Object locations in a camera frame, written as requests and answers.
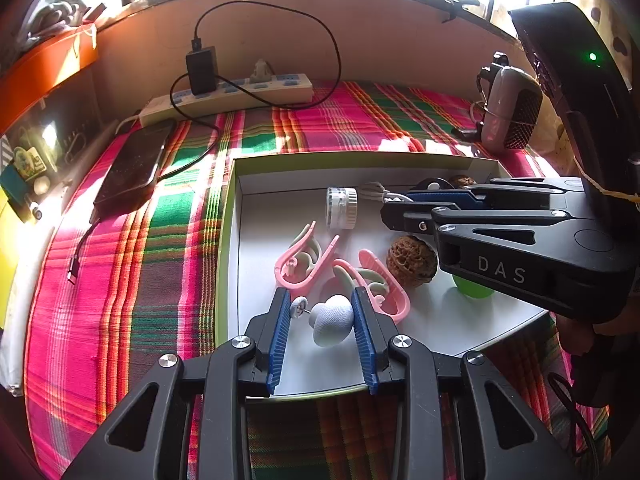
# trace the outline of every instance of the black cable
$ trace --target black cable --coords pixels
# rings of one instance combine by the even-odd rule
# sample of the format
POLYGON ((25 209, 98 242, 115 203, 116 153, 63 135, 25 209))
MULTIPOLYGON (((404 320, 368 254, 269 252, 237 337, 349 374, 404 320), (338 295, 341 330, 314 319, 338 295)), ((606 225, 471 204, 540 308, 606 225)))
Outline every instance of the black cable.
POLYGON ((229 81, 229 79, 226 79, 226 78, 224 78, 222 76, 216 75, 216 77, 218 79, 224 81, 228 85, 233 86, 234 88, 237 88, 238 90, 244 92, 245 94, 250 95, 254 99, 260 101, 261 103, 263 103, 263 104, 265 104, 267 106, 283 108, 285 110, 306 110, 308 108, 313 108, 314 106, 318 106, 319 104, 324 103, 329 97, 331 97, 331 95, 334 93, 335 89, 338 88, 338 85, 340 84, 340 79, 342 78, 342 59, 340 58, 340 49, 338 48, 338 43, 337 43, 337 41, 335 41, 334 34, 331 32, 329 27, 327 27, 324 24, 324 22, 322 20, 320 20, 319 18, 316 18, 315 16, 313 16, 313 15, 307 13, 307 12, 303 12, 302 10, 290 9, 289 7, 283 7, 283 6, 275 5, 275 4, 266 4, 264 2, 256 2, 254 0, 230 0, 228 2, 224 2, 223 4, 219 4, 219 5, 213 6, 210 9, 206 10, 198 18, 198 21, 196 22, 196 26, 193 29, 193 41, 191 41, 191 46, 194 49, 194 51, 195 50, 200 50, 202 48, 202 42, 200 41, 200 38, 198 36, 198 27, 200 26, 200 22, 203 20, 203 18, 207 14, 209 14, 210 12, 213 12, 214 10, 217 10, 217 9, 219 9, 221 7, 225 7, 225 6, 228 6, 228 5, 231 5, 231 4, 252 4, 252 5, 259 5, 259 6, 263 6, 263 7, 271 7, 273 9, 286 10, 288 12, 293 12, 294 14, 300 14, 302 16, 306 16, 308 18, 311 18, 315 22, 318 22, 322 26, 322 28, 324 28, 326 33, 331 38, 332 43, 334 44, 335 58, 336 58, 336 61, 337 61, 337 64, 338 64, 338 75, 337 75, 337 77, 335 79, 333 87, 329 90, 329 93, 327 95, 325 95, 323 98, 319 99, 316 102, 305 104, 305 105, 302 105, 302 106, 279 105, 279 104, 276 104, 276 103, 272 103, 270 101, 267 101, 267 99, 263 99, 261 97, 258 97, 256 94, 254 94, 252 92, 249 92, 248 90, 245 90, 244 88, 238 86, 237 84, 233 83, 232 81, 229 81))
POLYGON ((73 257, 69 262, 69 268, 68 268, 68 271, 66 272, 66 280, 70 282, 72 285, 76 284, 76 280, 78 279, 78 272, 80 271, 80 251, 82 250, 82 247, 84 246, 84 243, 86 242, 87 238, 91 235, 91 233, 94 232, 94 229, 97 227, 99 223, 100 223, 100 219, 99 218, 95 219, 94 223, 92 223, 89 226, 89 228, 82 235, 82 238, 80 238, 78 245, 76 245, 76 251, 74 252, 73 257))
MULTIPOLYGON (((584 420, 582 414, 578 411, 576 407, 576 403, 574 401, 573 396, 573 387, 569 384, 562 375, 557 374, 555 372, 549 372, 546 375, 546 380, 549 383, 549 386, 556 394, 558 400, 562 403, 562 405, 567 410, 569 415, 569 419, 571 420, 570 430, 569 430, 569 444, 568 450, 571 452, 571 455, 575 458, 583 456, 586 452, 591 454, 591 478, 594 479, 600 473, 600 460, 598 458, 598 449, 596 448, 596 441, 593 438, 589 425, 584 420), (575 427, 576 425, 580 428, 580 432, 582 433, 582 437, 587 445, 587 447, 578 451, 576 449, 576 434, 575 427)), ((598 441, 604 438, 604 434, 598 437, 598 441)))
POLYGON ((174 110, 176 112, 178 112, 180 115, 182 115, 183 117, 185 117, 188 120, 190 120, 192 123, 200 124, 201 126, 206 126, 207 128, 211 128, 212 130, 214 130, 216 132, 216 139, 213 140, 213 142, 209 145, 209 147, 201 155, 197 156, 191 162, 188 162, 187 164, 185 164, 184 166, 181 166, 177 170, 169 171, 168 173, 165 173, 165 174, 161 175, 158 178, 158 182, 161 182, 161 181, 163 181, 165 179, 171 178, 172 176, 175 176, 178 173, 182 173, 184 170, 188 170, 191 166, 194 166, 195 164, 199 163, 203 158, 205 158, 207 155, 209 155, 209 153, 211 153, 215 149, 215 147, 218 145, 218 141, 220 140, 220 130, 215 124, 209 124, 209 123, 206 123, 205 121, 201 121, 200 119, 197 119, 195 117, 191 117, 190 115, 188 115, 188 114, 184 113, 182 110, 180 110, 180 108, 178 108, 177 105, 175 104, 175 101, 174 101, 174 89, 175 89, 175 86, 178 84, 180 79, 183 79, 183 78, 187 77, 188 75, 189 74, 182 74, 171 85, 171 88, 169 90, 169 101, 171 102, 171 106, 174 107, 174 110))
MULTIPOLYGON (((186 113, 184 113, 182 110, 180 110, 180 108, 178 108, 175 105, 175 101, 174 101, 174 89, 175 89, 175 86, 178 84, 180 79, 183 79, 185 77, 187 77, 187 74, 182 74, 171 85, 171 89, 169 91, 169 101, 171 101, 171 106, 174 107, 174 109, 180 115, 182 115, 183 117, 185 117, 188 120, 192 121, 193 123, 201 124, 202 126, 206 126, 207 128, 211 128, 211 129, 215 130, 216 139, 209 145, 209 147, 204 151, 204 153, 202 153, 201 155, 197 156, 191 162, 188 162, 184 166, 181 166, 180 168, 177 168, 176 170, 169 171, 168 173, 165 173, 165 174, 161 175, 158 178, 158 182, 160 182, 162 180, 165 180, 165 179, 168 179, 168 178, 171 178, 172 176, 175 176, 178 173, 181 173, 181 172, 183 172, 185 170, 188 170, 191 166, 194 166, 195 164, 199 163, 203 158, 205 158, 207 155, 209 155, 209 153, 211 153, 215 149, 215 147, 218 145, 218 141, 220 139, 220 130, 218 129, 218 127, 215 124, 209 124, 209 123, 206 123, 205 121, 201 121, 201 120, 199 120, 199 119, 197 119, 195 117, 191 117, 191 116, 187 115, 186 113)), ((99 223, 100 223, 100 219, 98 218, 84 232, 84 235, 82 235, 82 238, 80 238, 80 241, 78 242, 78 245, 76 245, 76 251, 74 252, 73 257, 71 258, 71 261, 69 261, 69 268, 68 268, 68 271, 66 273, 66 279, 67 279, 67 281, 71 282, 73 285, 76 284, 76 280, 78 279, 78 272, 80 271, 80 251, 82 250, 82 247, 84 246, 87 238, 91 235, 91 233, 94 232, 94 229, 96 228, 96 226, 99 223)))
POLYGON ((478 88, 478 91, 482 94, 482 97, 484 97, 484 88, 482 88, 482 76, 480 74, 476 76, 476 87, 478 88))

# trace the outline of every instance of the walnut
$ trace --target walnut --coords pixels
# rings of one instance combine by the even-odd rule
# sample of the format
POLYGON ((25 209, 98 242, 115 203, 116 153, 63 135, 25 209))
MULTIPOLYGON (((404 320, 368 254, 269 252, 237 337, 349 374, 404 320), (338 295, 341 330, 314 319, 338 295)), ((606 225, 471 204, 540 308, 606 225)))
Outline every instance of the walnut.
POLYGON ((470 176, 454 175, 449 179, 449 183, 456 189, 462 189, 465 186, 472 186, 473 184, 476 184, 476 181, 470 176))
POLYGON ((386 254, 386 267, 403 288, 429 283, 438 270, 438 256, 415 236, 402 236, 386 254))

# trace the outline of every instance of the wall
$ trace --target wall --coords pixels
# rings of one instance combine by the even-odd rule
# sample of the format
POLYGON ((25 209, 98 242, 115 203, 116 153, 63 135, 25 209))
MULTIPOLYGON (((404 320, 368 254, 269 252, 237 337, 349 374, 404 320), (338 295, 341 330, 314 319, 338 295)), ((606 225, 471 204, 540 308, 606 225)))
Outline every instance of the wall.
MULTIPOLYGON (((141 10, 98 34, 94 64, 103 120, 124 118, 149 99, 167 94, 186 71, 196 19, 227 0, 172 0, 141 10)), ((479 99, 476 75, 496 50, 532 73, 515 40, 505 40, 464 19, 442 23, 448 14, 411 0, 258 0, 309 12, 334 33, 342 56, 342 78, 422 86, 470 100, 479 99)), ((248 76, 258 58, 277 73, 303 72, 331 80, 336 74, 332 44, 315 22, 264 7, 228 6, 202 22, 204 46, 214 45, 221 75, 248 76)), ((555 121, 555 114, 543 123, 555 121)), ((553 149, 553 137, 540 145, 553 149)))

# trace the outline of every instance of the yellow object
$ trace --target yellow object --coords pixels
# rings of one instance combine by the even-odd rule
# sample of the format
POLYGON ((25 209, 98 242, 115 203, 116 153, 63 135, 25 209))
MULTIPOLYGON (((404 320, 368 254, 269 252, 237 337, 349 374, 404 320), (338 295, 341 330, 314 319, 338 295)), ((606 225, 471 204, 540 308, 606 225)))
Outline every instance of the yellow object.
POLYGON ((22 222, 0 189, 0 328, 4 328, 9 290, 18 265, 18 238, 22 222))

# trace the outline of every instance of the plaid blanket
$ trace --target plaid blanket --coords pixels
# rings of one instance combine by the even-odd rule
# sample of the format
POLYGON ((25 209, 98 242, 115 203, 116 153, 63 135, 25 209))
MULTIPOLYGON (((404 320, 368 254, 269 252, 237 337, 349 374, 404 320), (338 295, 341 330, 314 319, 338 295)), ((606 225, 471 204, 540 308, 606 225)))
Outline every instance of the plaid blanket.
MULTIPOLYGON (((316 85, 316 98, 328 88, 316 85)), ((254 153, 403 150, 489 156, 455 139, 470 127, 469 103, 421 89, 342 83, 319 107, 258 108, 219 114, 217 153, 163 181, 137 212, 102 222, 82 254, 79 282, 66 267, 88 226, 103 176, 126 136, 117 137, 89 172, 50 244, 31 309, 25 394, 31 437, 44 474, 60 477, 114 405, 164 351, 184 359, 214 349, 216 247, 231 160, 254 153)), ((164 170, 193 160, 214 139, 210 128, 181 123, 164 170)), ((530 151, 501 159, 516 176, 554 174, 530 151)), ((492 357, 536 414, 556 429, 558 405, 542 372, 566 372, 549 318, 541 332, 500 345, 492 357)), ((388 477, 395 411, 392 399, 366 394, 250 410, 256 478, 388 477)), ((600 422, 601 415, 590 414, 600 422)), ((197 423, 190 458, 196 453, 197 423)), ((447 457, 452 472, 452 457, 447 457)), ((190 476, 194 478, 193 465, 190 476)))

